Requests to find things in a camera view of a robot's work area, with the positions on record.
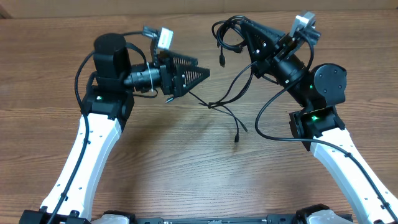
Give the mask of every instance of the black wire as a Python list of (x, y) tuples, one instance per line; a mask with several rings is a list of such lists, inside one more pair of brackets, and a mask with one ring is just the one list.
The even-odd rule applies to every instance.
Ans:
[[(202, 105), (202, 106), (206, 106), (206, 107), (208, 107), (209, 108), (209, 106), (208, 106), (208, 104), (205, 102), (205, 101), (203, 101), (201, 98), (199, 98), (199, 96), (196, 96), (194, 93), (192, 93), (191, 91), (189, 91), (189, 94), (191, 94), (192, 96), (194, 96), (196, 99), (198, 99), (201, 103), (199, 103), (199, 105)], [(222, 105), (222, 107), (224, 108), (224, 109), (226, 109), (228, 112), (225, 112), (225, 111), (222, 111), (222, 110), (219, 110), (219, 109), (217, 109), (217, 108), (212, 108), (213, 110), (216, 110), (216, 111), (219, 111), (219, 112), (221, 112), (221, 113), (224, 113), (224, 114), (228, 114), (228, 115), (230, 115), (230, 116), (232, 116), (233, 118), (234, 118), (234, 120), (235, 120), (235, 124), (236, 124), (236, 135), (235, 135), (235, 142), (239, 142), (239, 125), (238, 125), (238, 122), (241, 124), (241, 126), (242, 126), (242, 128), (244, 129), (244, 131), (245, 132), (249, 132), (248, 131), (248, 129), (246, 128), (246, 126), (243, 124), (243, 122), (239, 119), (239, 118), (237, 118), (236, 116), (235, 116), (235, 114), (234, 113), (232, 113), (232, 111), (229, 109), (229, 108), (227, 108), (226, 106), (224, 106), (224, 105)]]
[[(242, 39), (244, 38), (242, 30), (240, 29), (240, 27), (238, 27), (239, 23), (242, 20), (249, 20), (249, 19), (244, 16), (233, 16), (226, 21), (218, 21), (212, 25), (211, 32), (213, 33), (214, 38), (217, 40), (217, 46), (221, 46), (221, 48), (225, 48), (227, 50), (233, 50), (236, 53), (240, 53), (242, 51), (242, 48), (246, 46), (244, 40), (234, 45), (230, 45), (224, 42), (224, 36), (229, 29), (234, 30), (237, 34), (239, 34), (242, 37)], [(217, 25), (220, 26), (215, 32), (215, 27)]]
[(130, 42), (126, 43), (126, 47), (128, 49), (131, 49), (131, 50), (137, 52), (142, 57), (142, 59), (144, 60), (144, 64), (147, 63), (147, 59), (145, 57), (145, 54), (143, 53), (143, 51), (140, 48), (138, 48), (137, 46), (135, 46), (134, 44), (132, 44)]
[(90, 57), (93, 54), (94, 54), (94, 51), (90, 52), (86, 56), (84, 61), (81, 63), (79, 69), (77, 70), (76, 77), (75, 77), (75, 95), (76, 95), (76, 99), (77, 99), (77, 102), (78, 102), (79, 107), (80, 107), (80, 111), (81, 111), (81, 113), (83, 115), (83, 119), (85, 120), (86, 133), (85, 133), (85, 138), (83, 140), (83, 147), (81, 148), (79, 158), (76, 161), (75, 168), (73, 168), (73, 171), (72, 171), (72, 173), (71, 173), (71, 175), (69, 177), (69, 180), (68, 180), (68, 182), (67, 182), (67, 184), (65, 186), (65, 189), (61, 193), (60, 200), (58, 201), (57, 205), (55, 206), (54, 211), (52, 212), (47, 224), (51, 224), (52, 223), (53, 219), (55, 218), (55, 216), (57, 215), (58, 211), (60, 210), (61, 204), (65, 200), (65, 198), (67, 196), (67, 193), (69, 191), (69, 188), (70, 188), (70, 186), (71, 186), (71, 184), (73, 182), (73, 179), (76, 176), (77, 170), (79, 169), (79, 166), (81, 164), (81, 160), (83, 159), (83, 156), (85, 154), (86, 147), (87, 147), (87, 144), (88, 144), (88, 135), (90, 134), (90, 128), (88, 126), (89, 124), (88, 124), (87, 112), (85, 111), (83, 103), (81, 102), (81, 99), (80, 99), (80, 96), (79, 96), (78, 81), (79, 81), (79, 76), (80, 76), (81, 70), (83, 69), (83, 67), (85, 66), (85, 64), (87, 63), (87, 61), (90, 59)]
[(271, 83), (273, 83), (273, 84), (278, 85), (278, 82), (277, 82), (277, 81), (274, 81), (274, 80), (270, 79), (270, 78), (267, 77), (266, 75), (263, 75), (262, 78), (265, 79), (265, 80), (267, 80), (267, 81), (269, 81), (269, 82), (271, 82)]
[(142, 34), (142, 31), (132, 31), (132, 32), (127, 32), (127, 33), (123, 33), (123, 36), (127, 36), (127, 35), (139, 35)]
[(305, 35), (303, 32), (298, 31), (298, 34), (300, 34), (300, 36), (304, 39), (304, 41), (306, 41), (306, 43), (308, 44), (308, 46), (310, 47), (310, 60), (307, 63), (307, 70), (310, 70), (310, 67), (312, 65), (312, 61), (313, 61), (313, 55), (314, 55), (314, 49), (313, 49), (313, 44), (311, 43), (310, 39), (307, 37), (307, 35)]
[(372, 178), (370, 178), (369, 174), (366, 172), (366, 170), (363, 168), (363, 166), (358, 162), (358, 160), (356, 160), (354, 158), (354, 156), (347, 152), (346, 150), (332, 144), (326, 141), (321, 141), (321, 140), (317, 140), (317, 139), (301, 139), (301, 138), (278, 138), (278, 137), (272, 137), (272, 136), (268, 136), (266, 134), (264, 134), (263, 132), (261, 132), (261, 130), (259, 129), (259, 120), (261, 115), (263, 114), (263, 112), (266, 110), (266, 108), (276, 99), (278, 98), (281, 94), (283, 94), (284, 92), (286, 92), (287, 90), (289, 90), (290, 88), (292, 88), (294, 85), (296, 85), (300, 80), (296, 80), (295, 82), (293, 82), (292, 84), (290, 84), (289, 86), (287, 86), (286, 88), (284, 88), (283, 90), (281, 90), (280, 92), (278, 92), (274, 97), (272, 97), (260, 110), (259, 114), (257, 115), (256, 118), (256, 122), (254, 123), (254, 127), (257, 131), (257, 133), (269, 140), (273, 140), (273, 141), (284, 141), (284, 142), (314, 142), (314, 143), (319, 143), (319, 144), (324, 144), (326, 146), (332, 147), (333, 149), (336, 149), (340, 152), (342, 152), (345, 157), (349, 157), (357, 166), (358, 168), (361, 170), (361, 172), (363, 173), (363, 175), (365, 176), (366, 180), (368, 180), (370, 186), (373, 188), (373, 190), (375, 191), (376, 195), (379, 197), (380, 201), (382, 202), (382, 205), (387, 209), (387, 211), (389, 212), (389, 214), (391, 215), (391, 217), (394, 219), (395, 222), (398, 223), (398, 218), (396, 217), (396, 215), (394, 214), (394, 212), (392, 211), (390, 205), (386, 202), (386, 200), (384, 199), (384, 197), (382, 196), (382, 194), (380, 193), (379, 189), (377, 189), (376, 185), (374, 184)]
[(141, 98), (156, 98), (156, 96), (157, 96), (157, 94), (158, 94), (159, 92), (157, 91), (157, 89), (154, 89), (154, 91), (156, 92), (156, 94), (155, 94), (155, 95), (152, 95), (152, 96), (141, 95), (141, 94), (133, 94), (133, 96), (141, 97)]
[(240, 97), (242, 97), (242, 96), (246, 93), (246, 91), (248, 90), (248, 88), (249, 88), (249, 86), (250, 86), (253, 73), (252, 73), (251, 76), (249, 77), (249, 79), (248, 79), (248, 81), (246, 82), (246, 84), (245, 84), (245, 86), (243, 87), (243, 89), (242, 89), (233, 99), (228, 100), (228, 101), (225, 101), (225, 102), (222, 102), (223, 99), (225, 99), (225, 98), (229, 95), (229, 93), (230, 93), (230, 91), (232, 90), (232, 87), (233, 87), (233, 85), (235, 84), (236, 80), (237, 80), (247, 69), (249, 69), (249, 68), (250, 68), (252, 65), (254, 65), (255, 63), (256, 63), (256, 62), (250, 63), (248, 66), (246, 66), (246, 68), (244, 68), (244, 69), (234, 78), (234, 80), (232, 81), (231, 85), (230, 85), (229, 88), (228, 88), (228, 91), (225, 93), (225, 95), (224, 95), (221, 99), (219, 99), (219, 100), (216, 101), (216, 102), (210, 102), (208, 105), (209, 105), (210, 107), (214, 108), (214, 107), (217, 107), (217, 106), (225, 105), (225, 104), (227, 104), (227, 103), (232, 103), (232, 102), (238, 100)]

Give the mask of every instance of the cable connector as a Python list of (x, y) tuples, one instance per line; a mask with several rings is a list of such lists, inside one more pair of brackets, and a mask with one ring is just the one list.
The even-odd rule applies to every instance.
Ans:
[(239, 134), (236, 134), (235, 135), (235, 141), (234, 141), (235, 143), (238, 143), (239, 142)]
[(157, 38), (159, 36), (159, 31), (157, 29), (153, 29), (147, 26), (144, 26), (142, 30), (142, 34), (151, 39)]
[(220, 65), (225, 68), (225, 56), (223, 53), (220, 54)]
[(170, 48), (170, 45), (172, 44), (172, 39), (173, 31), (162, 27), (157, 47), (160, 49), (168, 50)]

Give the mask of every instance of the wood grain surface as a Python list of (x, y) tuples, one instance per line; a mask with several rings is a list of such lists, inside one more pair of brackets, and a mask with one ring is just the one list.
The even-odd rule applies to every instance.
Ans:
[[(360, 153), (398, 195), (398, 11), (315, 11), (322, 37), (314, 65), (331, 62), (348, 71), (346, 103), (338, 105)], [(288, 32), (298, 12), (247, 13)], [(172, 50), (199, 59), (211, 77), (193, 92), (220, 98), (249, 63), (247, 50), (226, 52), (226, 67), (211, 25), (232, 14), (112, 16), (0, 20), (0, 223), (17, 223), (37, 210), (68, 157), (80, 112), (73, 92), (75, 72), (107, 32), (166, 26), (175, 32)], [(229, 40), (237, 42), (235, 35)], [(148, 54), (149, 39), (128, 37)], [(309, 58), (304, 46), (297, 55)], [(135, 55), (133, 63), (141, 63)], [(94, 70), (83, 69), (81, 92)], [(248, 78), (243, 75), (233, 93)], [(258, 136), (255, 117), (280, 86), (253, 80), (230, 108), (247, 125), (238, 144), (234, 120), (198, 105), (192, 96), (165, 104), (166, 96), (136, 99), (131, 117), (104, 168), (93, 217), (105, 210), (138, 217), (241, 217), (294, 213), (324, 203), (337, 213), (352, 209), (327, 170), (300, 143)], [(299, 110), (282, 95), (261, 120), (264, 132), (290, 137), (289, 113)]]
[(0, 0), (6, 18), (395, 9), (398, 0)]

